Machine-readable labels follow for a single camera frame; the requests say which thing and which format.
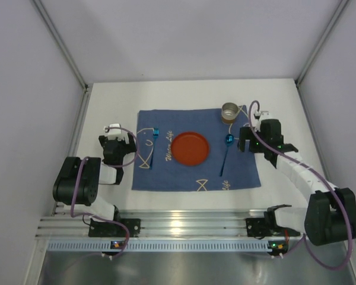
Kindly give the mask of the blue fish placemat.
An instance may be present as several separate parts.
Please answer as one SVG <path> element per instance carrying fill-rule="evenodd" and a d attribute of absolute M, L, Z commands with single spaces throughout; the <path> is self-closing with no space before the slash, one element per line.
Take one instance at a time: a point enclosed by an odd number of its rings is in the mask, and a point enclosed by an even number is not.
<path fill-rule="evenodd" d="M 230 147 L 223 176 L 220 170 L 226 145 L 225 136 L 239 138 L 239 130 L 248 126 L 247 107 L 242 106 L 236 121 L 226 125 L 220 109 L 141 110 L 137 117 L 136 136 L 139 154 L 133 168 L 135 191 L 192 192 L 226 191 L 261 186 L 255 156 L 240 152 L 237 143 Z M 150 170 L 153 129 L 159 129 L 154 161 Z M 197 132 L 209 142 L 209 156 L 200 165 L 185 166 L 172 156 L 172 141 L 183 132 Z"/>

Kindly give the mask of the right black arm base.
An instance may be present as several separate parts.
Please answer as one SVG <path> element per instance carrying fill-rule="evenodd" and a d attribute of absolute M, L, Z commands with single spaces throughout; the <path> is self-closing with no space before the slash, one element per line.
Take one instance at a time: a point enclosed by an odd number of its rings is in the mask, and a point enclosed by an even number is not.
<path fill-rule="evenodd" d="M 297 232 L 289 228 L 276 228 L 273 229 L 269 227 L 264 218 L 247 218 L 246 230 L 247 236 L 251 238 L 263 239 L 269 237 L 299 237 L 301 236 L 300 232 Z"/>

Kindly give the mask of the blue metal fork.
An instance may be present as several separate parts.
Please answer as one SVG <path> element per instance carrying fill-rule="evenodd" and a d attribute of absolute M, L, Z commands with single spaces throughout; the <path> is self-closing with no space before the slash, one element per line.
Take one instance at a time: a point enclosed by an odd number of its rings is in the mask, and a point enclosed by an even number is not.
<path fill-rule="evenodd" d="M 150 158 L 150 170 L 152 169 L 153 166 L 153 161 L 154 161 L 154 151 L 155 151 L 155 144 L 156 144 L 156 140 L 159 136 L 159 129 L 158 128 L 154 128 L 153 129 L 153 144 L 152 144 L 152 152 L 151 152 L 151 158 Z"/>

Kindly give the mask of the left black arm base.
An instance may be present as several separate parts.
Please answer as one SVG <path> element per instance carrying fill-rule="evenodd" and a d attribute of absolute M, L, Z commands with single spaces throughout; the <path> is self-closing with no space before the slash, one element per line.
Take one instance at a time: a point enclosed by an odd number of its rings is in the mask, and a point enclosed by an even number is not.
<path fill-rule="evenodd" d="M 141 220 L 138 218 L 122 218 L 120 222 L 129 230 L 129 237 L 138 237 L 141 229 Z M 90 238 L 125 238 L 126 231 L 123 227 L 113 223 L 95 221 L 91 219 L 88 231 Z"/>

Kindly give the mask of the brown paper cup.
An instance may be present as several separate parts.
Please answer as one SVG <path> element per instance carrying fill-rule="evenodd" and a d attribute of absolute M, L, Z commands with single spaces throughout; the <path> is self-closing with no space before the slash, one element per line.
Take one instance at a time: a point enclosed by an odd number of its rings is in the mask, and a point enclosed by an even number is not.
<path fill-rule="evenodd" d="M 221 120 L 225 124 L 232 124 L 236 121 L 239 107 L 235 103 L 227 102 L 221 108 Z"/>

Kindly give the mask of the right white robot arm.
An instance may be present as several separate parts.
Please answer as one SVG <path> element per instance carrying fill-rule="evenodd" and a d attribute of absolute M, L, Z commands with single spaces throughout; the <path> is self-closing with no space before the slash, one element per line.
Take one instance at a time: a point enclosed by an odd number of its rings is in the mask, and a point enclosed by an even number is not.
<path fill-rule="evenodd" d="M 271 230 L 291 229 L 304 233 L 321 246 L 356 239 L 356 198 L 349 188 L 338 188 L 303 162 L 298 149 L 284 142 L 277 119 L 260 121 L 256 130 L 240 128 L 241 152 L 262 153 L 306 199 L 304 208 L 283 204 L 269 207 L 264 218 Z"/>

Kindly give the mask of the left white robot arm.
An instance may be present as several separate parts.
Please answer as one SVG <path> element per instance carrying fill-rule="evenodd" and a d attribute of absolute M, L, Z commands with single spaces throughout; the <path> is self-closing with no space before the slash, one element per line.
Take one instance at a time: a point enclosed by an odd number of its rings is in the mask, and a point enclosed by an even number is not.
<path fill-rule="evenodd" d="M 124 176 L 124 158 L 136 153 L 133 133 L 101 135 L 100 157 L 67 157 L 53 186 L 53 199 L 70 208 L 70 215 L 91 216 L 99 221 L 120 221 L 118 208 L 98 195 L 100 185 L 119 185 Z"/>

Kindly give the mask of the red plate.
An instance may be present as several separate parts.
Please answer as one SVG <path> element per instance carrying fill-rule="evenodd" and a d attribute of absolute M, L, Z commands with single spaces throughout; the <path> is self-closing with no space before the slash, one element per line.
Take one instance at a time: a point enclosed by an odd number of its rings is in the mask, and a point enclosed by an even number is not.
<path fill-rule="evenodd" d="M 183 132 L 171 144 L 175 161 L 185 166 L 202 164 L 209 156 L 209 142 L 197 132 Z"/>

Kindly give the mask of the blue metal spoon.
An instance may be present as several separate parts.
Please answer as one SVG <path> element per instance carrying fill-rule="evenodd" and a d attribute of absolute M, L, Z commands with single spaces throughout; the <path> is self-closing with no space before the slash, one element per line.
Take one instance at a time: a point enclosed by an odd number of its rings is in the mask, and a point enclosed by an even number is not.
<path fill-rule="evenodd" d="M 221 170 L 220 170 L 220 177 L 223 176 L 224 167 L 225 167 L 225 162 L 226 162 L 226 159 L 227 159 L 228 151 L 229 151 L 230 147 L 233 145 L 233 143 L 234 143 L 234 135 L 227 134 L 225 136 L 226 151 L 225 151 L 224 159 L 222 161 L 222 166 L 221 166 Z"/>

